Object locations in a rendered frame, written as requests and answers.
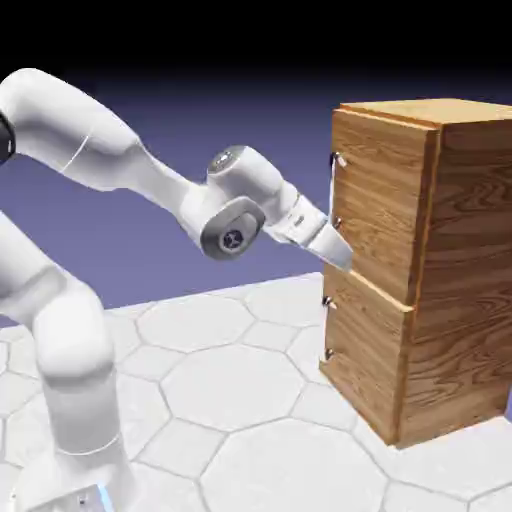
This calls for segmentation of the short wood cabinet door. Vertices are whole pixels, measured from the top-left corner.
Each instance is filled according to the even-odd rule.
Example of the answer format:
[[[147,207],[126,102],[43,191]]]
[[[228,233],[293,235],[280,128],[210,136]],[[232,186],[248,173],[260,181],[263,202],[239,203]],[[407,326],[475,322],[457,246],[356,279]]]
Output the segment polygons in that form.
[[[388,445],[398,441],[405,352],[415,308],[355,272],[325,266],[325,346],[333,350],[320,369]]]

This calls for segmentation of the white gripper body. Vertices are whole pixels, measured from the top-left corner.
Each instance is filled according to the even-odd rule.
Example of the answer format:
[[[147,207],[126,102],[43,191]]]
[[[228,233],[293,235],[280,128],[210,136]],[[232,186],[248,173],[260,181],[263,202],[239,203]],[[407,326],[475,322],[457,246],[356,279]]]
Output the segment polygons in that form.
[[[352,268],[352,247],[329,221],[313,236],[306,250],[339,270]]]

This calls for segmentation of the tall wood cabinet door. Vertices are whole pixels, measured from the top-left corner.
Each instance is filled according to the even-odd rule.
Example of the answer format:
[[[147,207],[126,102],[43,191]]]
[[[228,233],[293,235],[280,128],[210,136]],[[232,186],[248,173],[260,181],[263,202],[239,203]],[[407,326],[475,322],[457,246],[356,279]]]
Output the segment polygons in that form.
[[[353,248],[353,271],[394,300],[415,302],[439,127],[339,108],[332,149],[334,216]]]

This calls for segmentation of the light wood cabinet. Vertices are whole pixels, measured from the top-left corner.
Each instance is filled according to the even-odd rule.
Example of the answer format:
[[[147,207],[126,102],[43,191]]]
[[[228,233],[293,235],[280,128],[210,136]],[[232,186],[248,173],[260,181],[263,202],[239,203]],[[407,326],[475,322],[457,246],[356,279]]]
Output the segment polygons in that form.
[[[502,414],[512,389],[512,106],[437,98],[339,108],[439,127],[393,446]]]

